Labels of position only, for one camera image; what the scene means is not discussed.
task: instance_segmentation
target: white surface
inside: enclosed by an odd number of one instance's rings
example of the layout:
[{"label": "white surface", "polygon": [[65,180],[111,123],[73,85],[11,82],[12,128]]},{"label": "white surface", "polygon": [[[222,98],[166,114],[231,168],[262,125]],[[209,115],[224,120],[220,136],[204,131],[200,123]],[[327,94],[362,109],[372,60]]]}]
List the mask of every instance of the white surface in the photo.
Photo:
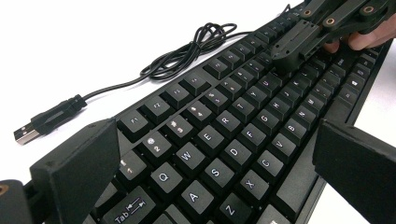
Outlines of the white surface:
[{"label": "white surface", "polygon": [[[32,116],[76,94],[84,96],[136,78],[152,60],[190,42],[196,29],[207,22],[233,22],[238,25],[236,32],[253,31],[287,3],[295,6],[300,1],[2,1],[0,180],[27,183],[29,167],[35,161],[82,127],[116,115],[161,84],[144,82],[95,97],[76,118],[22,147],[14,141],[13,132]],[[378,85],[392,88],[392,84]],[[381,96],[388,93],[381,89]],[[374,102],[370,105],[377,109],[375,114],[395,112],[393,103],[384,104],[376,98]],[[368,114],[359,124],[368,125],[373,132],[372,127],[381,130],[384,125],[392,130],[389,121],[381,119],[385,116]],[[315,212],[310,223],[358,223],[348,222],[348,216],[332,219],[340,206],[324,203],[325,212]]]}]

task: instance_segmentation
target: usb plug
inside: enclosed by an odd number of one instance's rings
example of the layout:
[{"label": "usb plug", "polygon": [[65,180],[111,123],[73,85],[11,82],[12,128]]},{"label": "usb plug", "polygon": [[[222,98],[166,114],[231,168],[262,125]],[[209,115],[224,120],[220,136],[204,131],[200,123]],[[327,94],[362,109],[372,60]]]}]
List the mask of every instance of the usb plug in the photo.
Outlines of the usb plug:
[{"label": "usb plug", "polygon": [[39,135],[48,134],[73,118],[86,105],[87,103],[80,95],[62,101],[50,110],[34,116],[30,123],[15,131],[15,140],[25,145]]}]

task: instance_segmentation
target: keyboard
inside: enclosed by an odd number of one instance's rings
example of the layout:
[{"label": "keyboard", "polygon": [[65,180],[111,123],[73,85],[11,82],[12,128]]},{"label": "keyboard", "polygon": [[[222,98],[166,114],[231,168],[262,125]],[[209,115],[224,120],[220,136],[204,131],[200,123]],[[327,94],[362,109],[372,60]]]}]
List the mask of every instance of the keyboard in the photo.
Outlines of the keyboard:
[{"label": "keyboard", "polygon": [[280,75],[271,47],[300,10],[116,115],[120,170],[84,223],[305,223],[325,184],[318,122],[354,122],[389,43],[320,50]]}]

